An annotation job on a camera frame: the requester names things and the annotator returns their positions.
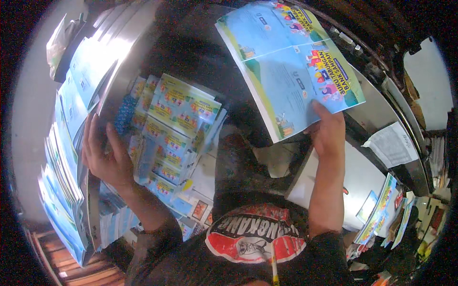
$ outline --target black t-shirt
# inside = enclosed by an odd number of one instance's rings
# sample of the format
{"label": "black t-shirt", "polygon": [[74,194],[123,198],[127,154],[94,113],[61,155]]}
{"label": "black t-shirt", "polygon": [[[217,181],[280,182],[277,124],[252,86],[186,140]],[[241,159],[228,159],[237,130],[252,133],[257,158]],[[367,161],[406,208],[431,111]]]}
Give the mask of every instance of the black t-shirt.
{"label": "black t-shirt", "polygon": [[354,284],[342,235],[308,241],[304,217],[283,208],[283,199],[276,202],[217,216],[207,231],[184,243],[180,229],[140,234],[126,285],[272,283],[273,251],[281,285]]}

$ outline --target hand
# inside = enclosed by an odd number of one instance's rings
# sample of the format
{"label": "hand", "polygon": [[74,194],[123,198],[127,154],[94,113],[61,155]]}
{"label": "hand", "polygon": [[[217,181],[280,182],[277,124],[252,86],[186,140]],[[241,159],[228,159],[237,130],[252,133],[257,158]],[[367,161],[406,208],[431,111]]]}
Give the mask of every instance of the hand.
{"label": "hand", "polygon": [[82,161],[91,173],[116,189],[132,188],[135,184],[133,165],[127,150],[113,124],[107,124],[107,137],[113,149],[109,154],[102,150],[98,133],[98,115],[88,115],[84,127]]}
{"label": "hand", "polygon": [[312,101],[313,110],[321,120],[306,132],[310,133],[319,158],[345,159],[345,120],[342,112],[332,114],[318,101]]}

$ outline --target finger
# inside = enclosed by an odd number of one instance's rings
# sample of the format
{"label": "finger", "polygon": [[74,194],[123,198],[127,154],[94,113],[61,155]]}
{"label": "finger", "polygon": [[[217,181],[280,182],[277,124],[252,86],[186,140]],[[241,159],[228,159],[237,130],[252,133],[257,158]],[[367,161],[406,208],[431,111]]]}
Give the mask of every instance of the finger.
{"label": "finger", "polygon": [[304,134],[315,133],[320,128],[320,121],[313,123],[304,130]]}
{"label": "finger", "polygon": [[312,107],[321,119],[327,119],[332,115],[332,113],[317,100],[312,100]]}
{"label": "finger", "polygon": [[89,147],[91,148],[91,156],[95,156],[98,159],[103,158],[102,143],[98,136],[98,115],[94,114],[91,122],[91,128],[89,130]]}
{"label": "finger", "polygon": [[89,164],[87,162],[86,152],[84,151],[84,148],[81,151],[81,157],[82,157],[83,165],[86,166],[86,167],[89,167]]}
{"label": "finger", "polygon": [[113,155],[117,162],[121,162],[123,156],[126,153],[124,143],[116,132],[115,127],[110,122],[107,123],[107,137],[108,142],[113,149]]}
{"label": "finger", "polygon": [[91,148],[89,146],[89,130],[91,129],[93,115],[90,113],[87,115],[86,124],[84,124],[84,137],[83,137],[83,151],[85,150],[85,156],[91,156]]}

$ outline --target wall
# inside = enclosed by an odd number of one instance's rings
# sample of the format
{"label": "wall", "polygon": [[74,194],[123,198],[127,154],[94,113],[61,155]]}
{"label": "wall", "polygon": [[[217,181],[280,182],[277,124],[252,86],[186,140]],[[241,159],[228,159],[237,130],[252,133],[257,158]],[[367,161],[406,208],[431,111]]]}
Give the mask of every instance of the wall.
{"label": "wall", "polygon": [[445,129],[453,101],[447,69],[436,43],[424,40],[419,52],[405,55],[404,67],[418,90],[417,103],[423,111],[426,130]]}
{"label": "wall", "polygon": [[48,218],[39,202],[37,177],[44,165],[44,138],[49,133],[54,111],[55,91],[59,83],[49,77],[46,43],[67,13],[67,24],[87,14],[83,0],[62,0],[54,3],[38,23],[17,82],[11,122],[14,173],[23,217],[32,222]]}

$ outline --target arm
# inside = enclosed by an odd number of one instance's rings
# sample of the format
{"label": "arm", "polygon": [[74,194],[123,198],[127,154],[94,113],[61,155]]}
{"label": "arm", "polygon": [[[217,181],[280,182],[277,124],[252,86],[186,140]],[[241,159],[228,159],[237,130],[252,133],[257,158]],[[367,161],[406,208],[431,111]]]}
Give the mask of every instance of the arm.
{"label": "arm", "polygon": [[321,121],[312,133],[318,154],[318,169],[310,198],[309,237],[342,230],[344,223],[345,120],[341,112],[331,114],[312,102]]}
{"label": "arm", "polygon": [[98,115],[88,116],[84,128],[83,163],[91,173],[111,184],[127,206],[142,222],[145,232],[179,229],[178,222],[164,205],[147,188],[134,181],[132,161],[111,123],[107,124],[108,141],[113,148],[104,154],[98,134]]}

